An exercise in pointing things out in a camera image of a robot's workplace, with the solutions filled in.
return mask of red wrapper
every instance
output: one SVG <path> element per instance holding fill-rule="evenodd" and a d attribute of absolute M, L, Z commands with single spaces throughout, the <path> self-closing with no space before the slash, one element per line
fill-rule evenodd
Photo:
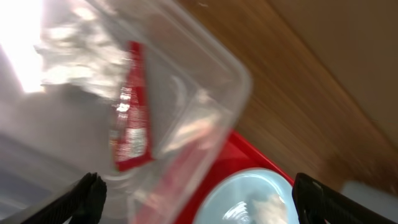
<path fill-rule="evenodd" d="M 131 69 L 121 88 L 116 124 L 111 134 L 114 162 L 121 172 L 152 160 L 143 46 L 131 42 L 130 51 Z"/>

